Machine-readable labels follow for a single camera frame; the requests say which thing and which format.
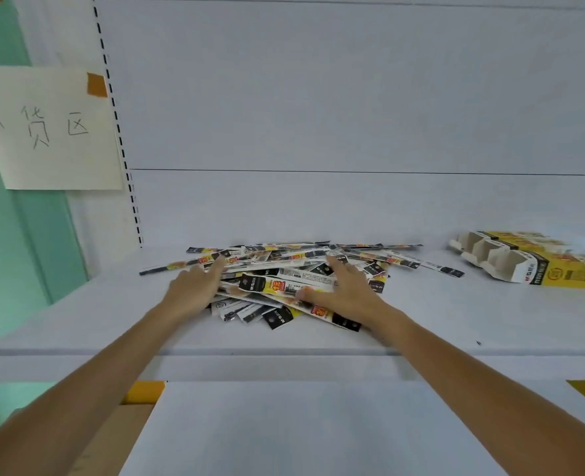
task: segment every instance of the green wall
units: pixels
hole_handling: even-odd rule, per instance
[[[28,65],[17,13],[0,3],[0,65]],[[62,191],[6,190],[0,177],[0,337],[87,280]],[[48,383],[0,384],[0,423]]]

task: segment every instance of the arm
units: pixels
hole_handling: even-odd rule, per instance
[[[213,298],[224,263],[182,271],[130,330],[3,424],[0,476],[67,474],[162,345]]]
[[[299,297],[357,320],[407,358],[510,475],[585,475],[585,424],[383,302],[352,265],[330,259],[334,293]]]

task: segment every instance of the right hand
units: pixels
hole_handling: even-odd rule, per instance
[[[297,299],[325,307],[343,317],[369,326],[376,314],[381,312],[385,302],[369,287],[365,274],[352,264],[343,264],[332,256],[328,256],[328,264],[338,281],[334,286],[334,292],[318,292],[311,288],[303,288],[297,292]]]

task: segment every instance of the hand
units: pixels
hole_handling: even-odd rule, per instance
[[[208,272],[203,271],[200,266],[181,271],[169,284],[167,293],[156,309],[180,322],[198,315],[217,292],[225,263],[225,258],[220,256],[209,267]]]
[[[352,264],[342,264],[337,258],[328,256],[328,264],[332,267],[338,284],[333,293],[313,291],[303,288],[297,292],[297,299],[360,322],[369,326],[376,314],[382,312],[385,302],[369,287],[365,274]]]

